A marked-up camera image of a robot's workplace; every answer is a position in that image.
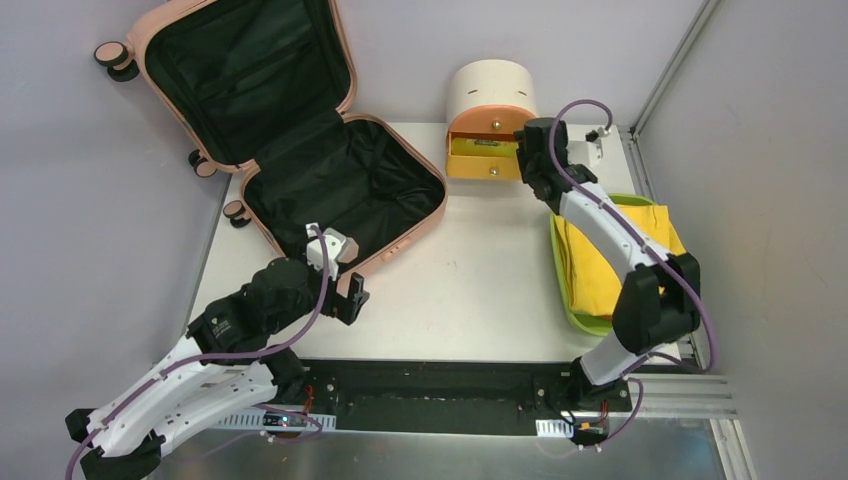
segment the cable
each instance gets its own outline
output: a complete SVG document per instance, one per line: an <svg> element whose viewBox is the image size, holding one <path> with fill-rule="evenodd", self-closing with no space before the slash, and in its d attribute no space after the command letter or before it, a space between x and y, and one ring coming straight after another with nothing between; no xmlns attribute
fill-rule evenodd
<svg viewBox="0 0 848 480"><path fill-rule="evenodd" d="M671 268L669 265L667 265L665 263L665 260L662 257L660 257L659 254L657 254L657 252L654 251L654 249L652 249L650 246L648 246L646 244L645 239L642 238L641 235L639 235L639 233L636 231L636 229L633 228L630 225L630 223L620 213L618 213L618 211L616 211L616 209L612 205L608 204L607 202L601 201L601 199L597 195L595 195L594 193L592 193L591 191L586 189L583 185L580 185L580 183L577 182L577 180L575 180L574 177L569 175L568 172L566 172L565 169L562 167L562 165L560 165L559 158L557 158L556 148L555 148L556 131L557 131L557 128L559 128L560 120L566 114L566 112L568 112L572 108L579 106L579 105L594 105L594 106L600 108L601 110L603 110L607 114L607 124L606 124L607 131L609 131L609 128L612 126L612 110L610 110L609 107L607 107L606 105L604 105L603 103L601 103L597 100L591 100L591 99L575 100L575 101L569 103L568 105L566 105L565 107L563 107L562 110L560 110L560 112L554 118L554 123L553 123L553 126L551 128L551 132L548 135L548 150L550 152L551 162L553 162L554 168L557 169L557 171L562 176L562 178L564 178L569 184L571 184L571 186L574 189L576 189L581 194L585 195L592 202L600 205L601 208L603 208L607 213L609 213L624 228L624 230L627 231L627 233L633 238L633 240L636 241L636 244L639 245L643 249L643 251L645 251L648 254L648 256L651 257L651 259L654 260L660 266L660 268L662 268L672 279L674 279L674 281L677 282L680 285L680 287L683 289L683 291L686 292L686 295L689 296L689 298L692 299L692 302L695 304L695 308L698 310L698 314L701 316L701 322L704 325L704 331L707 334L707 344L709 345L709 352L710 352L710 358L709 358L709 361L707 362L707 367L704 368L703 370L693 369L692 367L690 367L689 365L686 365L685 363L681 362L680 360L678 360L678 359L676 359L676 358L674 358L670 355L666 355L664 353L661 353L661 352L648 352L641 359L637 360L636 363L631 365L630 368L625 370L625 372L622 375L622 378L624 378L628 382L633 382L633 383L635 383L639 386L639 395L636 397L636 405L634 406L633 411L630 413L630 416L628 416L627 420L624 421L624 424L622 424L621 427L616 429L615 432L610 434L610 436L606 440L597 444L598 451L600 451L602 444L606 444L607 442L609 442L613 438L619 436L619 434L621 434L621 432L623 432L624 429L627 428L628 425L630 425L630 423L633 421L633 419L636 418L636 414L639 412L639 409L642 407L642 399L643 399L644 390L645 390L644 385L642 384L642 381L639 380L638 378L630 378L629 377L630 372L632 372L633 370L635 370L636 368L638 368L639 366L644 364L645 361L647 361L648 357L659 357L659 358L663 358L663 359L666 359L666 360L670 360L672 363L674 363L674 364L676 364L680 367L683 367L683 368L685 368L689 371L694 371L694 372L697 372L697 373L710 373L710 372L713 371L716 364L718 363L718 351L717 351L717 348L716 348L716 339L715 339L715 333L713 331L712 321L710 320L710 317L707 314L707 308L704 305L704 302L701 300L698 293L695 292L695 289L692 288L692 286L689 285L689 283L683 277L681 277L680 274L678 274L676 271L674 271L673 268Z"/></svg>
<svg viewBox="0 0 848 480"><path fill-rule="evenodd" d="M306 392L306 401L303 403L303 411L300 413L306 415L309 413L309 409L312 408L312 402L315 400L315 389L312 388L312 385L309 385L303 391Z"/></svg>
<svg viewBox="0 0 848 480"><path fill-rule="evenodd" d="M562 412L560 412L560 413L559 413L559 416L562 418L562 421L563 421L563 422L565 422L565 423L567 423L567 424L569 424L569 425L571 425L571 426L577 425L577 418L574 416L574 412L572 412L571 410L569 410L569 409L567 409L567 408L566 408L566 409L565 409L565 413L567 413L567 414L568 414L568 417L569 417L571 420L566 420L566 418L562 415Z"/></svg>
<svg viewBox="0 0 848 480"><path fill-rule="evenodd" d="M327 241L324 238L324 234L321 232L321 229L318 226L313 225L311 227L312 231L315 232L318 237L318 243L321 244L321 255L324 263L322 265L325 268L322 269L321 272L321 290L318 292L318 302L315 305L315 309L312 310L312 315L309 317L309 320L306 322L306 325L300 329L294 336L290 339L286 340L283 343L274 345L272 347L268 347L264 350L258 350L255 352L239 352L239 353L206 353L202 355L194 355L192 357L184 358L182 360L178 360L171 365L165 367L159 372L159 376L156 378L151 378L144 382L140 387L135 389L132 393L127 395L121 403L119 403L109 415L103 417L103 420L100 421L100 424L103 427L107 427L109 423L115 419L124 409L126 409L135 399L137 399L141 394L146 392L150 387L152 387L156 382L161 379L164 379L168 376L169 373L174 370L188 365L194 362L202 362L202 361L211 361L211 360L256 360L258 358L266 357L268 355L274 355L275 353L279 353L286 348L292 346L295 342L300 340L306 332L312 328L312 325L315 324L315 321L318 320L318 316L321 314L321 306L324 305L324 300L327 297L327 287L330 284L330 270L326 267L330 264L330 255L327 250ZM74 451L73 455L71 455L71 460L68 462L68 466L65 469L65 480L73 480L74 476L74 466L76 465L79 457L82 455L85 447L94 440L94 437L97 436L98 433L101 432L101 429L95 428L88 434L88 436L80 442L77 449Z"/></svg>
<svg viewBox="0 0 848 480"><path fill-rule="evenodd" d="M601 401L601 416L595 420L594 422L590 422L590 425L600 425L604 426L604 422L606 422L607 418L609 418L609 401L604 399Z"/></svg>
<svg viewBox="0 0 848 480"><path fill-rule="evenodd" d="M628 425L630 425L630 422L632 422L633 419L636 418L636 413L639 411L640 408L642 408L642 398L644 397L645 393L645 385L643 385L642 380L639 380L638 378L628 378L627 381L633 382L639 386L639 395L636 397L636 405L633 406L633 411L630 412L630 416L627 417L627 420L625 420L620 427L618 427L614 432L612 432L606 440L599 443L598 445L606 445L610 440L619 436L621 432L623 432L624 429L627 428Z"/></svg>

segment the black motor joint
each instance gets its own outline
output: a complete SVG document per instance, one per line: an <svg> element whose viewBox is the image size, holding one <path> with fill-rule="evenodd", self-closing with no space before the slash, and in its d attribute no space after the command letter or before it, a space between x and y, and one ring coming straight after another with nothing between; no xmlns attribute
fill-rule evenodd
<svg viewBox="0 0 848 480"><path fill-rule="evenodd" d="M523 130L515 132L518 142L518 168L521 181L533 189L533 194L545 202L554 213L559 213L559 202L563 193L572 189L571 183L562 177L554 166L550 155L548 138L553 128L553 118L534 118L524 124ZM554 152L559 165L577 183L597 183L598 178L585 165L568 163L568 130L560 121L554 136Z"/></svg>
<svg viewBox="0 0 848 480"><path fill-rule="evenodd" d="M302 260L278 258L257 272L238 292L210 303L188 326L203 353L237 353L259 350L274 335L315 309L323 272ZM347 325L353 323L368 300L365 280L351 275L347 297L337 293L332 278L320 313ZM245 363L238 360L231 364Z"/></svg>
<svg viewBox="0 0 848 480"><path fill-rule="evenodd" d="M604 403L608 411L632 411L627 382L617 379L604 385L592 384L583 371L581 357L571 363L568 375L549 380L543 396L546 409L568 425L566 436L576 445L599 444L607 439L609 432L603 426L597 428L598 422L589 422L589 428L583 428L572 412L601 412Z"/></svg>

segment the suitcase wheel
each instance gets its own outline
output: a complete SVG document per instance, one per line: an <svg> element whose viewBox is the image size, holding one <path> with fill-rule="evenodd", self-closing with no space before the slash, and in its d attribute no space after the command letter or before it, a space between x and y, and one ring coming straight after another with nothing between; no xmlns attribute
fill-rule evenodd
<svg viewBox="0 0 848 480"><path fill-rule="evenodd" d="M188 164L194 169L194 173L200 178L208 178L218 171L215 165L200 154L200 150L195 150L188 154Z"/></svg>
<svg viewBox="0 0 848 480"><path fill-rule="evenodd" d="M224 205L224 216L227 218L236 218L240 217L247 210L244 208L244 204L241 203L241 200L233 200L232 202Z"/></svg>
<svg viewBox="0 0 848 480"><path fill-rule="evenodd" d="M247 217L231 218L230 219L230 225L232 225L234 228L242 228L242 227L246 226L248 223L250 223L250 218L247 218Z"/></svg>
<svg viewBox="0 0 848 480"><path fill-rule="evenodd" d="M138 76L138 64L133 60L120 70L116 70L115 67L107 67L106 73L109 74L109 78L116 82L129 82Z"/></svg>
<svg viewBox="0 0 848 480"><path fill-rule="evenodd" d="M127 46L121 42L106 42L94 50L94 60L103 67L117 67L130 58Z"/></svg>

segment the black suitcase lining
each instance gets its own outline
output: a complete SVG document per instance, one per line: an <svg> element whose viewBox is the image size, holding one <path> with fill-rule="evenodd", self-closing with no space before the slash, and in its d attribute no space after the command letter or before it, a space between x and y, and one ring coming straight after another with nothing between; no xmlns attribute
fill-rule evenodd
<svg viewBox="0 0 848 480"><path fill-rule="evenodd" d="M318 222L356 239L355 266L444 199L385 128L335 111L350 73L325 0L218 0L157 33L145 62L213 159L260 164L245 202L287 255Z"/></svg>

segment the red wire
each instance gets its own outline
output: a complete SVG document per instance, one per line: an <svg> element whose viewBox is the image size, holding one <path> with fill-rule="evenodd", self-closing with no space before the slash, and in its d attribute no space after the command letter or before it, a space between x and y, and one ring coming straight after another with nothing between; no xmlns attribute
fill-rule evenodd
<svg viewBox="0 0 848 480"><path fill-rule="evenodd" d="M315 390L313 390L312 385L307 385L306 388L303 389L306 392L306 402L303 404L303 413L309 413L309 409L312 408L312 400Z"/></svg>
<svg viewBox="0 0 848 480"><path fill-rule="evenodd" d="M603 425L607 418L609 418L609 402L603 400L601 402L601 416L596 422L592 422L592 425Z"/></svg>

